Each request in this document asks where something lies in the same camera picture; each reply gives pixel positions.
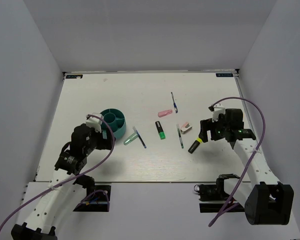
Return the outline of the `pink eraser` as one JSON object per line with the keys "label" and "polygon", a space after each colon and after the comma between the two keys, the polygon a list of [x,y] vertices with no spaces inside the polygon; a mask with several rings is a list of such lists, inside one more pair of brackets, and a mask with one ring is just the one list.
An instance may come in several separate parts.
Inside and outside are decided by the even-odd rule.
{"label": "pink eraser", "polygon": [[167,115],[170,115],[173,113],[172,109],[168,109],[168,110],[164,110],[164,111],[160,111],[157,115],[159,118],[165,117]]}

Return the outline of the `blue gel pen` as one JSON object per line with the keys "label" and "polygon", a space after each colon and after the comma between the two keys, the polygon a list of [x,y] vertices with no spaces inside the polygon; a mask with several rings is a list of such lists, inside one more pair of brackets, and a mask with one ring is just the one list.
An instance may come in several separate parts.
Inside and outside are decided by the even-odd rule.
{"label": "blue gel pen", "polygon": [[147,148],[147,146],[146,146],[146,144],[145,144],[144,140],[142,139],[142,137],[141,137],[141,135],[140,135],[139,131],[137,130],[137,128],[136,128],[135,126],[133,126],[133,127],[132,127],[132,129],[133,129],[133,130],[134,130],[134,132],[137,134],[137,137],[138,137],[138,139],[140,140],[140,142],[141,142],[142,146],[143,146],[143,147],[146,149],[146,148]]}

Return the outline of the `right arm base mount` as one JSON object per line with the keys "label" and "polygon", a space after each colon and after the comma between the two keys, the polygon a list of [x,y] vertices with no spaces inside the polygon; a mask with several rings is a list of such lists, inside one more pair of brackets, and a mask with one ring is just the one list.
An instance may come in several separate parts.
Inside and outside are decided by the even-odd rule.
{"label": "right arm base mount", "polygon": [[193,187],[199,196],[200,213],[218,213],[229,194],[224,191],[224,181],[228,179],[239,179],[236,174],[221,174],[215,183],[199,183]]}

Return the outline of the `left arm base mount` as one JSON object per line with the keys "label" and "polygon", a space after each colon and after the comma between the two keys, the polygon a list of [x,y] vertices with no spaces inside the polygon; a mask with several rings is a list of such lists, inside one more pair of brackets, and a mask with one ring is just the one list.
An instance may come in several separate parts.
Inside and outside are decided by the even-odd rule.
{"label": "left arm base mount", "polygon": [[86,191],[86,197],[75,208],[74,212],[107,213],[110,210],[112,186],[109,184],[94,185]]}

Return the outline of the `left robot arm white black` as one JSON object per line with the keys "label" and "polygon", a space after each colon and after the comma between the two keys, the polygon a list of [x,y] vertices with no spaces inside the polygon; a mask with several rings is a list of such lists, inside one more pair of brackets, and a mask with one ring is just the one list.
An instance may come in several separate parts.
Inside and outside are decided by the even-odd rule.
{"label": "left robot arm white black", "polygon": [[88,156],[94,150],[114,150],[116,138],[110,126],[101,128],[101,122],[83,123],[74,128],[71,140],[59,154],[47,189],[33,197],[38,200],[22,224],[11,230],[14,240],[56,240],[57,231],[66,215],[85,199],[95,196],[93,177],[82,171]]}

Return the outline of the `green cap black highlighter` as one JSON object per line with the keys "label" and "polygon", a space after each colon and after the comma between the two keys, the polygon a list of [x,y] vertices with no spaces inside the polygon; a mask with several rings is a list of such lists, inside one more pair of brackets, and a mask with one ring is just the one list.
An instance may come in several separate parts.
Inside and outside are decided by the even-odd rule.
{"label": "green cap black highlighter", "polygon": [[164,133],[164,130],[163,130],[163,128],[162,128],[161,123],[160,123],[159,121],[156,121],[156,122],[155,122],[155,126],[156,126],[156,129],[157,129],[157,131],[158,131],[158,135],[159,135],[160,139],[161,139],[161,140],[164,140],[164,139],[166,138],[166,135],[165,135],[165,133]]}

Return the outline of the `clear green pen cap tube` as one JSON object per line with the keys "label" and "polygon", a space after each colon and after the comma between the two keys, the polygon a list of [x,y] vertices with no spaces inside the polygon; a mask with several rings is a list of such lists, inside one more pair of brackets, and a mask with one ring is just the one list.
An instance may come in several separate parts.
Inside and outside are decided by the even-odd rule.
{"label": "clear green pen cap tube", "polygon": [[136,138],[138,138],[138,134],[134,132],[127,139],[124,140],[123,144],[126,146],[133,142]]}

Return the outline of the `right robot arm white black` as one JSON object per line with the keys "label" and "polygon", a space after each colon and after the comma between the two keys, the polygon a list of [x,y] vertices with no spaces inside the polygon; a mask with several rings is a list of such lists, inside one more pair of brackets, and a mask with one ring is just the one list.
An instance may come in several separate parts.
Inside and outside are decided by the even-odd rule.
{"label": "right robot arm white black", "polygon": [[248,183],[240,183],[236,174],[221,174],[215,184],[198,184],[194,191],[202,202],[223,201],[222,213],[242,207],[251,225],[287,225],[290,221],[294,190],[283,184],[258,152],[256,136],[244,127],[243,111],[216,104],[212,117],[200,121],[198,142],[225,139],[247,167]]}

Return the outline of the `green gel pen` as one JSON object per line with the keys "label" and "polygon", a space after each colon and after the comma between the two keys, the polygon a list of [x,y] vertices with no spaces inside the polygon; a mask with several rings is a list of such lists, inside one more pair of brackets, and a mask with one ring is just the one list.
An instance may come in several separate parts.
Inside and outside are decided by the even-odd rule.
{"label": "green gel pen", "polygon": [[183,140],[182,140],[181,130],[180,130],[180,125],[179,124],[176,124],[176,129],[177,129],[177,133],[178,133],[178,138],[179,138],[180,146],[181,146],[182,149],[184,149],[184,144],[183,144]]}

